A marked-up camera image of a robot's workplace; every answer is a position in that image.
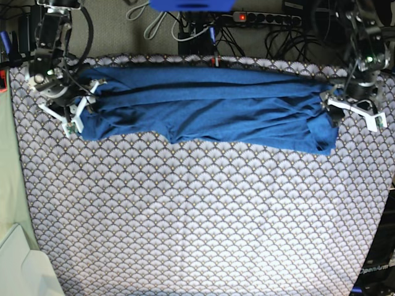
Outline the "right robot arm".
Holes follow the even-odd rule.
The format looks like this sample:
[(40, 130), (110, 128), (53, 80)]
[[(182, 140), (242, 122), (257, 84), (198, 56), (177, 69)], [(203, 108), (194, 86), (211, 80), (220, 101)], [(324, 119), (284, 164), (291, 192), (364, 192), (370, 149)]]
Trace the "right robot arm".
[[(85, 60), (90, 52), (94, 28), (83, 1), (38, 1), (46, 9), (35, 31), (36, 51), (27, 70), (28, 86), (46, 98), (39, 108), (59, 120), (65, 135), (81, 134), (84, 124), (81, 115), (96, 103), (94, 94), (105, 79), (88, 80), (79, 78), (89, 67)], [(69, 43), (72, 35), (72, 11), (80, 11), (88, 25), (85, 50), (76, 65), (69, 67), (72, 59)]]

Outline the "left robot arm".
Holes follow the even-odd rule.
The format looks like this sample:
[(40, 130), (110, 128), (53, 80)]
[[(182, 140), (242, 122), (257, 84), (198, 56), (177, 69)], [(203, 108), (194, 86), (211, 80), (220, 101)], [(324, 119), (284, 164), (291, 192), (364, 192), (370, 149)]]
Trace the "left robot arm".
[(389, 65), (390, 53), (376, 22), (375, 6), (372, 1), (338, 1), (334, 9), (348, 40), (345, 56), (349, 68), (344, 81), (332, 82), (332, 88), (320, 94), (322, 107), (335, 123), (344, 117), (345, 110), (355, 113), (376, 133), (388, 126), (381, 111), (383, 82), (378, 77)]

